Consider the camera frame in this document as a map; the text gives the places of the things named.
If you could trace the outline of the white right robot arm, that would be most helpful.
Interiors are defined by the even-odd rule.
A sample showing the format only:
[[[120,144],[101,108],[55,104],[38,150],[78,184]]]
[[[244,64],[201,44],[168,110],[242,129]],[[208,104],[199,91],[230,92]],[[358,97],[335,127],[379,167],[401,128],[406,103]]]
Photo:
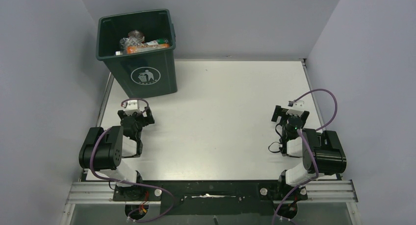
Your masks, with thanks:
[[[276,153],[283,157],[300,158],[295,167],[283,170],[276,185],[280,198],[288,199],[295,187],[304,185],[321,176],[341,174],[347,165],[338,134],[335,131],[306,128],[309,111],[299,108],[275,106],[271,121],[281,127],[276,131],[280,145]]]

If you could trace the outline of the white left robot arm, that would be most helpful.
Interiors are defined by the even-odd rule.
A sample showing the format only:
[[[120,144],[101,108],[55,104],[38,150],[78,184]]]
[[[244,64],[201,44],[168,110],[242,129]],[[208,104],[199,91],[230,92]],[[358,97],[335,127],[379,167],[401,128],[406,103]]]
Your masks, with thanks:
[[[155,123],[152,111],[146,107],[123,107],[117,111],[118,125],[108,129],[89,129],[78,156],[79,165],[98,175],[98,178],[113,181],[118,187],[136,187],[143,183],[138,170],[125,162],[127,158],[139,158],[143,151],[142,130]]]

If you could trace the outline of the orange juice bottle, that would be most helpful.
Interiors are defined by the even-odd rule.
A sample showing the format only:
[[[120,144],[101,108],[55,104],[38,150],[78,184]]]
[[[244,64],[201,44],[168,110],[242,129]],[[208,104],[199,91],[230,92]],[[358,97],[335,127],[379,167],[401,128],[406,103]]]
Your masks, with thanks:
[[[146,52],[146,51],[151,51],[151,50],[165,49],[169,47],[170,47],[169,44],[128,46],[124,52],[126,54],[133,54],[133,53],[140,53],[140,52]]]

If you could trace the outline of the clear bottle green cap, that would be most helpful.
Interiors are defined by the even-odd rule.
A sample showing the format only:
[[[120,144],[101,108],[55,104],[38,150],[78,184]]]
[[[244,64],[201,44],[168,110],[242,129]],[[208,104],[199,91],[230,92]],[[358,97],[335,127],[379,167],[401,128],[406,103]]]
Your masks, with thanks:
[[[144,45],[161,45],[161,44],[169,44],[169,40],[166,38],[160,38],[160,39],[156,39],[156,40],[152,40],[149,42],[145,42]]]

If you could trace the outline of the clear bottle blue label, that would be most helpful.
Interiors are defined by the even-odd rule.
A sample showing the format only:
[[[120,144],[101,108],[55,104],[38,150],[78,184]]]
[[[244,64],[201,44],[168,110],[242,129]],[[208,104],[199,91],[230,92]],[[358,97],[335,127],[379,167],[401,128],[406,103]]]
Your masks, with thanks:
[[[143,45],[145,41],[145,35],[139,30],[133,30],[128,33],[127,37],[120,39],[120,49],[127,50],[128,47],[137,47]]]

